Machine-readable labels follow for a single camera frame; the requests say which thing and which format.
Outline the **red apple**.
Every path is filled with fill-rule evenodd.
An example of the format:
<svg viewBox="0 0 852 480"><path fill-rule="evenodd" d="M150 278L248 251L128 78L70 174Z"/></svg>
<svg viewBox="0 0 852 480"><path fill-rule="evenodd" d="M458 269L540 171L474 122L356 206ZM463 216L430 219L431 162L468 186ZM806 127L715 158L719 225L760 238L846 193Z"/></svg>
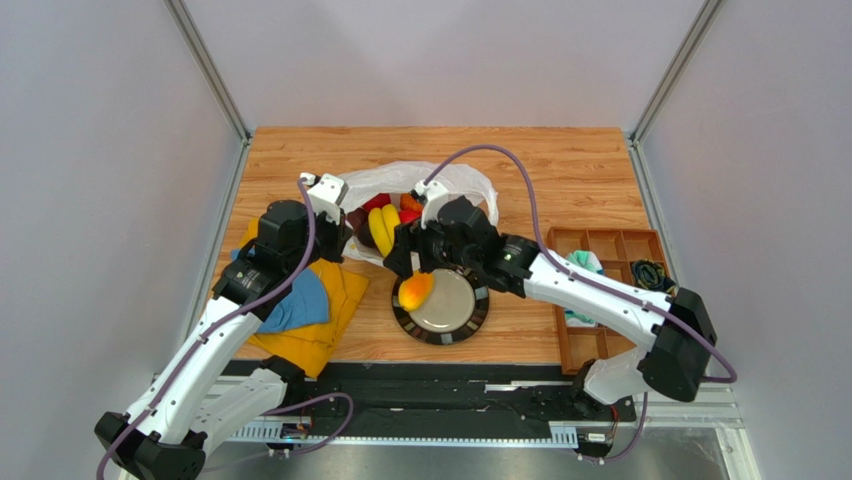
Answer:
<svg viewBox="0 0 852 480"><path fill-rule="evenodd" d="M376 209L376 208L381 209L384 206L389 205L391 203L392 203L392 200L391 200L389 193L380 193L380 194L377 194L376 196L374 196L373 198L371 198L370 200L368 200L367 202L365 202L362 205L362 209L365 212L369 213L373 209Z"/></svg>
<svg viewBox="0 0 852 480"><path fill-rule="evenodd" d="M400 223L409 224L421 218L422 212L417 210L400 210L398 212Z"/></svg>

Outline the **yellow banana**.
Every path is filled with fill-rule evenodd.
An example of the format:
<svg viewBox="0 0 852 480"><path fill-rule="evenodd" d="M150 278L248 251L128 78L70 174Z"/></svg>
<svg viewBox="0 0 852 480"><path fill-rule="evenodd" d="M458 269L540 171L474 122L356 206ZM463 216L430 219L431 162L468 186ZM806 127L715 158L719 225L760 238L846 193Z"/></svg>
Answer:
<svg viewBox="0 0 852 480"><path fill-rule="evenodd" d="M399 211L393 204L373 208L368 214L368 226L376 248L383 257L393 249L395 229L401 224Z"/></svg>

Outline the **orange toy pumpkin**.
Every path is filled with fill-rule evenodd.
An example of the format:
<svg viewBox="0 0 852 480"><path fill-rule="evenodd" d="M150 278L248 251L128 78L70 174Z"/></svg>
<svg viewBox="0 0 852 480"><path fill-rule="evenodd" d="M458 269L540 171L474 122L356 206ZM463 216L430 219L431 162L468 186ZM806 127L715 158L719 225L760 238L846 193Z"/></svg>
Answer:
<svg viewBox="0 0 852 480"><path fill-rule="evenodd" d="M402 211L412 211L412 212L422 212L423 206L419 203L418 200L414 198L413 195L409 193L403 193L399 198L399 206Z"/></svg>

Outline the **yellow orange mango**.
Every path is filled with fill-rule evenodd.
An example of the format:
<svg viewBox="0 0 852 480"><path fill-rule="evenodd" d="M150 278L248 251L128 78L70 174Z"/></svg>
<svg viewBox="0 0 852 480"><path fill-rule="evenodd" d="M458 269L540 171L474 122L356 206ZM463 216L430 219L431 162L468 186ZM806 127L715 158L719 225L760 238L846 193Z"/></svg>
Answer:
<svg viewBox="0 0 852 480"><path fill-rule="evenodd" d="M429 299L434 283L433 273L415 272L412 277L403 280L399 285L397 291L399 306L407 312L419 309Z"/></svg>

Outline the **white plastic bag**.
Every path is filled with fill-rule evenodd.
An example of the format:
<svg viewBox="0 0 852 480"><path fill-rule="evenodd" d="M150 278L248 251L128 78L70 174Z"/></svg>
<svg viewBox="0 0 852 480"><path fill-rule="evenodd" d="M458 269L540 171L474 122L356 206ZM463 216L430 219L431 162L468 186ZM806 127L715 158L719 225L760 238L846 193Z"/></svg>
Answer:
<svg viewBox="0 0 852 480"><path fill-rule="evenodd" d="M393 204L398 204L402 193L410 193L420 181L425 180L439 166L426 161L396 161L383 166L343 173L348 191L340 203L341 209L349 214L362 207L378 194L391 195ZM464 196L473 206L482 209L489 222L497 226L500 219L498 193L490 179L479 170L452 163L444 167L433 179L448 193L448 200Z"/></svg>

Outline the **dark purple fruit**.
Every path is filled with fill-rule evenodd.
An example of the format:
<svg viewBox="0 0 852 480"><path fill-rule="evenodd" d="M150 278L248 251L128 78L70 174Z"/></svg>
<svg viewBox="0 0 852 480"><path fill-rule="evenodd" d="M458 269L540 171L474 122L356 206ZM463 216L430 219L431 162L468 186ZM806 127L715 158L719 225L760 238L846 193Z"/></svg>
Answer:
<svg viewBox="0 0 852 480"><path fill-rule="evenodd" d="M358 208L346 215L348 224L352 227L354 233L368 223L369 214L363 208Z"/></svg>

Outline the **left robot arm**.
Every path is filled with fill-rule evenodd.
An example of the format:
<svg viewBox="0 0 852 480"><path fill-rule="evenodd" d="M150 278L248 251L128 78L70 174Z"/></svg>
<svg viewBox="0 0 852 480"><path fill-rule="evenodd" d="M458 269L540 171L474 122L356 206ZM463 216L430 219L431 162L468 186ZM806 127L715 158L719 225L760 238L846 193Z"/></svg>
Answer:
<svg viewBox="0 0 852 480"><path fill-rule="evenodd" d="M255 417L300 399L354 304L340 263L352 230L332 200L272 203L233 253L190 337L138 400L94 432L138 479L194 479Z"/></svg>

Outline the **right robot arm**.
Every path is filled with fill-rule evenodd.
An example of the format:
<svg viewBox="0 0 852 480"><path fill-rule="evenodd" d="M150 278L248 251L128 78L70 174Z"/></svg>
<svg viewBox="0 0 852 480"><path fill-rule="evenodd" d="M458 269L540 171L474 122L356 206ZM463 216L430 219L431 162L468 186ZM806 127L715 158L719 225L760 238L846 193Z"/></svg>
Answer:
<svg viewBox="0 0 852 480"><path fill-rule="evenodd" d="M644 290L584 270L537 242L501 233L465 197L430 219L395 226L384 266L403 279L462 267L489 289L544 301L591 317L633 343L633 349L587 362L577 384L601 404L654 391L695 400L715 351L703 299Z"/></svg>

